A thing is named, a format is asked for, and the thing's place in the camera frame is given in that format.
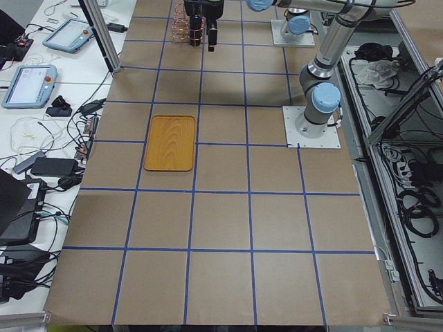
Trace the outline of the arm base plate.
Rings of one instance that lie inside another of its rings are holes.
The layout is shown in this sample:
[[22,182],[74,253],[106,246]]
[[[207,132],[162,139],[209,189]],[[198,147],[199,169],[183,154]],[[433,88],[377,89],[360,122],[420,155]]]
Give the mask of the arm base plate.
[[306,16],[293,17],[287,20],[271,20],[273,45],[279,47],[313,48],[311,21]]
[[312,124],[305,119],[305,107],[283,106],[284,129],[288,148],[340,149],[334,117],[326,124]]

